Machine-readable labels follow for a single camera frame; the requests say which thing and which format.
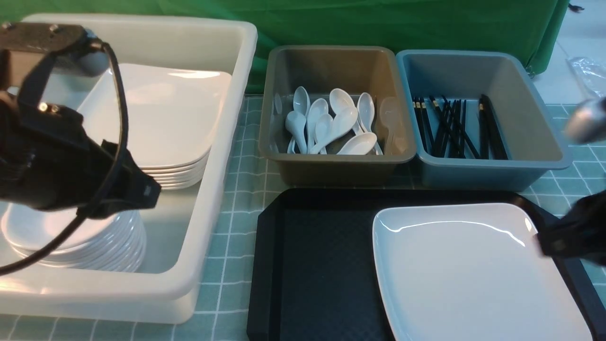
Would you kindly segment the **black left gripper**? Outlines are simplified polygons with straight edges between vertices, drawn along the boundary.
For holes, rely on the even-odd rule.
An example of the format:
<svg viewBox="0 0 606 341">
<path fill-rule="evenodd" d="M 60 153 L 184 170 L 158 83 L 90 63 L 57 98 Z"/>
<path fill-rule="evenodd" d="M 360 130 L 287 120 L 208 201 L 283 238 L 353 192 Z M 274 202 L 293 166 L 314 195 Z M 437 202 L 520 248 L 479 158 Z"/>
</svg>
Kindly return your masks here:
<svg viewBox="0 0 606 341">
<path fill-rule="evenodd" d="M 128 123 L 117 144 L 91 140 L 83 118 L 20 112 L 1 104 L 1 200 L 52 212 L 92 205 L 89 217 L 156 207 L 160 185 L 136 166 L 127 149 Z"/>
</svg>

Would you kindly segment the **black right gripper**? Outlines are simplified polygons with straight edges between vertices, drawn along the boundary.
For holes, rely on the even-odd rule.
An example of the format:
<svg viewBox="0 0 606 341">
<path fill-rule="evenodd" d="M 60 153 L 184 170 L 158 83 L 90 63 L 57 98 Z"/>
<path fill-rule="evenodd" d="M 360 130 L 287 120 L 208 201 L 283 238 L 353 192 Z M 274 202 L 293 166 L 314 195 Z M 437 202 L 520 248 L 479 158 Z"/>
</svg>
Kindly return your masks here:
<svg viewBox="0 0 606 341">
<path fill-rule="evenodd" d="M 606 191 L 583 197 L 563 218 L 536 235 L 545 257 L 606 265 Z"/>
</svg>

